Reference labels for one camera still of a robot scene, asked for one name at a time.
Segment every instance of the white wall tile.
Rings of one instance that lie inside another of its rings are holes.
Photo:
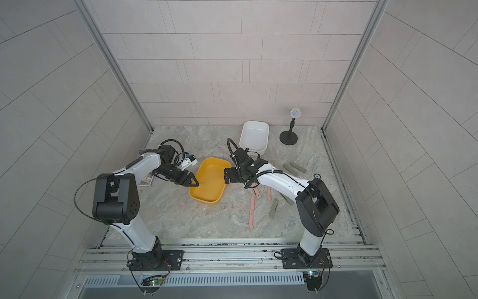
[[[164,25],[166,26],[166,31],[168,33],[176,33],[173,19],[171,18],[171,13],[169,12],[168,1],[158,1],[158,4],[159,8],[161,9],[161,15],[163,17]]]
[[[396,67],[402,67],[403,63],[408,58],[408,55],[410,55],[410,52],[413,50],[413,48],[415,48],[417,42],[420,40],[422,35],[423,33],[421,33],[420,31],[415,30],[413,32],[412,37],[410,37],[402,52],[400,52],[400,55],[398,56],[397,60],[393,63]]]
[[[337,136],[338,142],[342,145],[345,139],[347,138],[347,136],[350,135],[350,132],[348,131],[348,128],[345,125],[345,122],[339,113],[336,113],[334,115],[334,117],[332,118],[331,124],[332,124],[332,127],[334,128],[334,132],[335,132],[335,135]]]
[[[478,22],[468,30],[467,34],[456,44],[453,51],[464,55],[478,40]]]
[[[402,282],[402,289],[406,296],[431,296],[430,290],[424,280]]]
[[[265,122],[270,126],[285,126],[291,123],[290,117],[258,117],[258,121]]]
[[[77,53],[93,44],[93,39],[76,11],[56,19],[55,23]]]
[[[132,83],[130,86],[140,103],[164,102],[156,83]]]
[[[241,33],[240,1],[168,1],[176,33]]]
[[[299,103],[299,109],[303,117],[326,117],[330,106],[331,103]]]
[[[242,103],[196,103],[198,117],[242,117]]]
[[[109,148],[113,144],[113,142],[97,126],[95,126],[91,131],[102,141],[104,145],[106,145],[106,147]]]
[[[399,229],[425,218],[383,148],[367,161],[367,166]]]
[[[60,116],[103,73],[88,51],[83,51],[35,84],[30,91]]]
[[[32,277],[65,220],[55,211],[35,206],[0,254],[2,272],[8,273],[0,280],[4,297],[19,297],[18,282]]]
[[[171,117],[163,118],[163,125],[165,126],[207,126],[207,118],[205,117]]]
[[[320,102],[326,84],[279,83],[276,102]]]
[[[221,102],[221,95],[219,93],[219,84],[211,83],[212,94],[214,96],[214,102]]]
[[[185,60],[189,82],[242,82],[241,60]]]
[[[328,2],[319,33],[362,34],[374,6],[372,2]]]
[[[188,34],[125,33],[121,36],[133,59],[194,59]]]
[[[478,162],[478,142],[410,80],[390,107],[448,178]]]
[[[245,122],[256,121],[257,117],[209,117],[211,126],[242,126]]]
[[[478,44],[475,43],[464,55],[464,57],[478,64]]]
[[[250,33],[250,1],[241,1],[241,33]]]
[[[99,84],[101,89],[104,91],[104,93],[106,94],[106,96],[108,97],[111,103],[114,103],[114,101],[116,101],[116,99],[123,92],[120,84],[116,80],[111,70],[108,70],[108,72],[106,72],[103,76],[101,76],[98,79],[97,83]]]
[[[122,60],[133,83],[179,82],[176,60]]]
[[[46,193],[42,196],[38,204],[49,208],[50,210],[54,210],[55,212],[58,212],[62,215],[65,215],[66,217],[70,215],[71,210],[73,209],[72,206]]]
[[[67,161],[63,155],[39,139],[2,176],[0,243],[6,244],[15,234]],[[22,184],[23,180],[18,180],[19,176],[28,180],[28,188]]]
[[[42,134],[42,136],[40,136],[40,138],[68,159],[71,158],[71,156],[73,156],[73,154],[75,153],[71,148],[69,148],[60,139],[53,135],[49,130],[46,130]]]
[[[58,28],[58,25],[56,25],[55,21],[48,22],[45,24],[48,29],[53,33],[55,36],[56,40],[60,43],[61,47],[66,51],[68,56],[73,58],[76,55],[76,51],[73,49],[71,46],[70,42],[66,39],[66,37],[63,35],[61,32],[60,28]]]
[[[221,102],[268,102],[269,83],[219,83]]]
[[[63,271],[36,269],[30,281],[26,284],[20,299],[51,298],[64,274]]]
[[[393,100],[407,77],[372,46],[368,46],[358,69],[387,104]]]
[[[456,175],[450,182],[467,202],[468,206],[478,214],[478,164],[473,165],[462,173]]]
[[[370,44],[395,63],[415,29],[384,13]]]
[[[131,105],[130,100],[123,93],[111,105],[111,107],[108,108],[98,121],[97,126],[108,137],[108,139],[115,140],[133,111],[134,108]]]
[[[365,200],[365,204],[367,205],[367,208],[373,207],[377,202],[381,201],[383,199],[382,194],[380,191],[375,192],[374,195],[370,196],[367,200]]]
[[[387,255],[390,257],[393,269],[400,282],[422,280],[422,275],[407,244],[402,238],[397,225],[393,221],[392,214],[387,208],[385,201],[380,201],[370,208],[375,227],[379,232]]]
[[[62,0],[2,1],[0,18],[17,35],[74,11],[72,3]]]
[[[242,82],[249,83],[249,60],[242,61]]]
[[[70,266],[71,260],[53,255],[45,255],[38,267],[43,269],[66,271]]]
[[[400,173],[403,180],[408,182],[412,177],[416,176],[420,172],[424,171],[427,167],[433,164],[433,160],[430,158],[428,154],[424,154],[420,157],[420,159],[416,160],[412,165],[406,168],[404,171]]]
[[[250,33],[309,34],[317,2],[252,1]]]
[[[157,1],[91,0],[106,33],[166,33]]]
[[[93,204],[95,192],[95,182],[89,182],[81,197],[77,200],[78,206],[83,211],[87,211]],[[48,249],[49,255],[62,258],[73,259],[82,239],[90,227],[92,220],[82,215],[77,209],[74,209],[60,232]]]
[[[478,66],[431,38],[420,38],[401,70],[460,124],[478,111]]]
[[[261,34],[191,34],[196,59],[260,59]]]
[[[359,185],[357,184],[354,175],[348,165],[347,161],[341,167],[342,174],[344,176],[345,184],[350,192],[350,196],[354,202],[355,209],[358,212],[359,221],[362,224],[362,227],[367,227],[373,223],[372,217],[370,216],[369,209],[365,204],[364,198],[360,192]]]
[[[326,34],[265,34],[262,59],[322,59],[329,38]]]
[[[478,260],[474,258],[478,250],[474,239],[478,217],[452,184],[436,165],[431,165],[407,185],[460,273],[464,276],[478,274]]]
[[[108,148],[101,140],[90,133],[48,188],[47,193],[70,204],[78,186],[91,179],[107,151]]]
[[[349,60],[357,49],[361,35],[333,34],[327,45],[325,60]]]
[[[302,68],[300,60],[251,60],[250,82],[297,83]]]
[[[350,170],[358,184],[363,200],[369,199],[370,196],[375,194],[379,189],[375,184],[372,174],[370,174],[367,164],[365,164],[355,141],[350,141],[349,145],[344,149],[344,155],[347,158]]]
[[[324,10],[326,8],[326,2],[317,2],[315,7],[314,20],[312,26],[310,26],[310,34],[318,34],[320,24],[322,23],[322,17],[324,16]]]
[[[192,117],[187,103],[145,103],[151,117]]]
[[[453,49],[477,20],[477,11],[475,1],[407,1],[398,19]]]
[[[10,99],[70,59],[46,25],[3,42],[0,53],[0,69],[8,70],[0,73],[0,90]]]
[[[209,83],[164,83],[170,102],[214,102]]]
[[[300,70],[299,81],[298,83],[305,83],[307,78],[307,73],[309,72],[310,60],[302,61],[302,68]]]
[[[113,145],[109,147],[108,152],[98,166],[97,171],[100,173],[112,173],[113,171],[121,168],[128,150],[133,143],[133,139],[122,129],[116,139],[113,141]]]
[[[378,101],[367,122],[398,172],[404,171],[425,154],[425,150],[384,100]]]
[[[106,110],[98,94],[88,88],[48,130],[75,151]]]
[[[433,232],[433,228],[427,219],[423,219],[417,223],[402,228],[400,232],[402,233],[403,239],[407,241],[423,234]]]
[[[29,91],[3,108],[0,111],[0,174],[3,175],[55,119]]]
[[[103,37],[115,59],[133,59],[120,33],[104,33]]]
[[[313,60],[306,83],[340,83],[345,76],[348,60]]]
[[[292,103],[279,102],[259,102],[250,105],[249,116],[263,116],[263,117],[289,117],[291,115]]]
[[[420,267],[433,298],[473,299],[470,288],[440,240],[443,241],[437,237],[436,233],[427,233],[407,241],[408,248]],[[447,275],[450,284],[444,284],[439,278],[443,263],[449,265]]]
[[[11,39],[15,37],[15,33],[5,24],[5,22],[0,19],[0,35],[3,37],[4,40]]]
[[[352,80],[347,87],[347,93],[352,98],[360,112],[364,113],[376,92],[367,79],[363,77],[362,73],[360,73],[359,70],[356,70],[354,77],[352,77]]]
[[[302,122],[303,126],[318,126],[322,127],[326,118],[325,117],[304,117],[304,121]]]
[[[103,54],[99,51],[98,46],[96,44],[92,44],[88,48],[88,52],[90,52],[91,56],[93,56],[93,59],[95,60],[102,73],[105,73],[107,70],[109,70],[109,65],[103,57]]]
[[[344,116],[344,121],[357,143],[360,153],[362,155],[365,154],[375,140],[377,140],[377,137],[354,103],[350,104]]]
[[[478,275],[464,277],[473,294],[478,294]]]

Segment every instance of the black cable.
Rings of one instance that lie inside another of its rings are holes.
[[[163,145],[163,144],[165,144],[166,142],[170,142],[170,141],[176,142],[177,144],[179,144],[179,147],[181,148],[181,153],[183,154],[183,160],[186,159],[186,154],[185,154],[183,145],[182,145],[179,141],[177,141],[176,139],[166,139],[166,140],[164,140],[163,142],[161,142],[160,146]],[[177,159],[176,159],[176,158],[174,159],[173,165],[174,165],[174,166],[180,166],[180,165],[181,165],[181,162],[179,161],[179,155],[180,155],[180,154],[179,154],[176,150],[174,150],[174,151],[175,151],[178,155],[177,155]]]

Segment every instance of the black round base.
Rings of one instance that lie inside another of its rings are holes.
[[[284,131],[281,133],[281,136],[279,137],[281,142],[286,145],[293,145],[297,143],[297,134],[294,132],[291,132],[289,135],[289,131]]]

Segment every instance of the metal vent grille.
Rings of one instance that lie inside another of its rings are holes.
[[[138,281],[152,274],[135,275]],[[302,272],[189,273],[170,274],[163,287],[303,285]],[[136,284],[131,275],[88,275],[85,288],[129,288]]]
[[[118,275],[111,276],[93,276],[85,280],[85,286],[115,286],[118,283]]]

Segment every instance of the small book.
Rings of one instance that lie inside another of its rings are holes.
[[[152,178],[153,178],[153,177],[154,177],[154,176],[152,175],[151,172],[148,173],[148,175],[147,175],[144,179],[141,180],[139,186],[140,186],[140,187],[151,187],[151,183],[152,183]]]

